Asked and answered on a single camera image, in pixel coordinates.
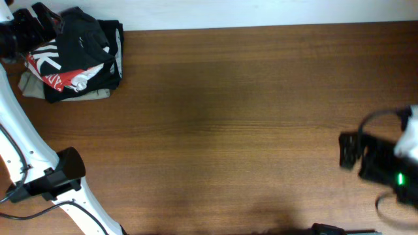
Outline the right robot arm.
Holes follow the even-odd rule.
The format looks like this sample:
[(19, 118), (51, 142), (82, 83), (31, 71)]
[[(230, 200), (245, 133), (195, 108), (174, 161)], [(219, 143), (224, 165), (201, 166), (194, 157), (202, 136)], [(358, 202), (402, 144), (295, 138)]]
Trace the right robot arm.
[[(364, 131), (379, 116), (394, 114), (401, 122), (402, 136), (397, 142), (378, 138)], [(417, 106), (378, 110), (368, 114), (355, 132), (342, 132), (338, 138), (339, 165), (351, 170), (361, 163), (359, 177), (386, 185), (397, 201), (417, 207)]]

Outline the dark green Nike t-shirt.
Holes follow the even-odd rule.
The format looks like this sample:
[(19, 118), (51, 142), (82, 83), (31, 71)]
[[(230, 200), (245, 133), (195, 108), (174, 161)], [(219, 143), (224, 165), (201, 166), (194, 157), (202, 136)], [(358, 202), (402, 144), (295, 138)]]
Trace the dark green Nike t-shirt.
[(114, 59), (98, 20), (78, 7), (63, 11), (61, 17), (62, 34), (27, 56), (41, 76), (86, 70)]

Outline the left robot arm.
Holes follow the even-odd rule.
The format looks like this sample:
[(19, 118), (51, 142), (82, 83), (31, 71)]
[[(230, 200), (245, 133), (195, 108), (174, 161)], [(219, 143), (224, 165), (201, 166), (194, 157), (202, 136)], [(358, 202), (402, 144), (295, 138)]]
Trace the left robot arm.
[[(20, 89), (48, 102), (107, 97), (122, 78), (123, 26), (78, 7), (60, 13), (43, 3), (11, 11), (1, 2), (1, 61), (24, 60)], [(11, 185), (5, 201), (41, 196), (62, 208), (85, 234), (123, 234), (86, 181), (73, 147), (54, 151), (39, 136), (1, 71), (1, 158)]]

